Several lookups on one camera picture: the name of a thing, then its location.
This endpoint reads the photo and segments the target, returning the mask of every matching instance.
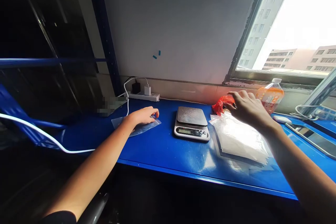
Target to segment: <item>apartment building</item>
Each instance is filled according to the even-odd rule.
[[[316,51],[312,49],[272,50],[262,70],[274,68],[305,70],[315,53]]]
[[[305,64],[305,70],[331,72],[336,67],[336,45],[319,47]]]
[[[284,0],[263,0],[238,65],[252,68]]]

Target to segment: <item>black sleeve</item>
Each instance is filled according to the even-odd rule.
[[[76,224],[76,216],[69,211],[59,211],[47,215],[38,224]]]

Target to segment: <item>blue desk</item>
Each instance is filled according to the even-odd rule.
[[[267,164],[272,170],[246,173],[234,169],[227,158],[218,155],[216,133],[211,124],[209,124],[211,139],[206,144],[179,139],[174,135],[178,106],[200,108],[207,120],[210,120],[210,105],[168,100],[149,102],[131,99],[129,102],[130,113],[147,106],[159,109],[159,119],[162,123],[143,134],[130,137],[118,159],[119,163],[297,199],[274,158],[269,158]],[[58,135],[56,138],[69,150],[96,148],[113,132],[111,119],[125,116],[126,112],[125,104],[107,118],[86,116],[68,127],[63,136]],[[296,119],[291,120],[293,123],[300,122]],[[309,158],[336,181],[335,160],[319,152],[285,126],[283,129]]]

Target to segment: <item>hand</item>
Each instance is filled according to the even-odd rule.
[[[237,108],[229,103],[224,103],[224,106],[239,121],[242,121],[257,130],[265,127],[278,126],[261,104],[261,100],[256,99],[254,94],[247,93],[245,90],[229,92],[228,94],[233,96]]]
[[[150,106],[134,111],[133,113],[129,114],[125,119],[130,120],[135,126],[138,124],[148,124],[154,122],[155,119],[152,117],[152,115],[155,115],[156,118],[158,118],[159,110]]]

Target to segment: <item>red plastic bag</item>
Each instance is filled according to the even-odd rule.
[[[222,96],[215,105],[212,105],[212,109],[218,116],[221,116],[220,114],[224,113],[223,104],[230,103],[233,105],[234,102],[235,101],[232,96]]]

